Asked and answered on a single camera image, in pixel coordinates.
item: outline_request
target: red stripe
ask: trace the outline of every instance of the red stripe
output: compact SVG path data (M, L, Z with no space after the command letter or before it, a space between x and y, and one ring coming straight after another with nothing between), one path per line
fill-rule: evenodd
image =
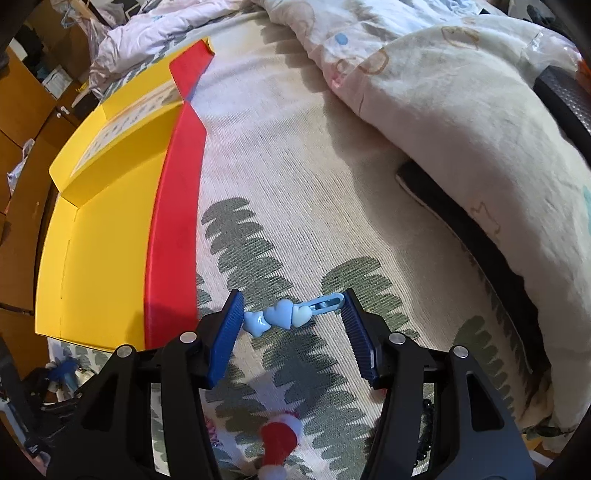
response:
M200 41L171 62L183 98L212 58ZM147 349L159 348L197 325L197 202L206 134L185 102L168 144L152 213L144 291Z

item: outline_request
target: santa hat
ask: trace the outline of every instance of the santa hat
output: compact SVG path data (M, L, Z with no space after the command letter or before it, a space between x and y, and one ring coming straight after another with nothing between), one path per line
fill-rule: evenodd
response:
M272 418L261 427L265 455L258 471L259 480L286 480L283 463L300 441L303 426L300 419L290 413Z

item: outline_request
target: cardboard box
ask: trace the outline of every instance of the cardboard box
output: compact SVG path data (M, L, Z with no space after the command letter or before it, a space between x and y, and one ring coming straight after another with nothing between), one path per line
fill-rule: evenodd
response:
M65 29L61 15L51 6L51 0L41 2L27 19L55 59L70 77L84 82L90 69L90 53L86 34L78 25Z

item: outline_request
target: wooden cabinet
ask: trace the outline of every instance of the wooden cabinet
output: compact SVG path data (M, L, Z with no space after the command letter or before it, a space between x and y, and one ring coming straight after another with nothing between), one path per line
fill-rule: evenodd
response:
M56 101L10 48L10 62L0 70L0 131L22 148L35 138Z
M21 161L21 152L20 147L0 131L0 212L4 211L10 199L6 173L12 171Z
M62 114L52 112L22 169L0 242L0 305L34 310L35 258L51 187L49 166L74 130Z

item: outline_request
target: white pom-pom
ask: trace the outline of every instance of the white pom-pom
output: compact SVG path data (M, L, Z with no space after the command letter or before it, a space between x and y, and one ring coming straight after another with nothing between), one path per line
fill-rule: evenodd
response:
M287 470L282 465L263 465L258 471L259 480L287 480Z

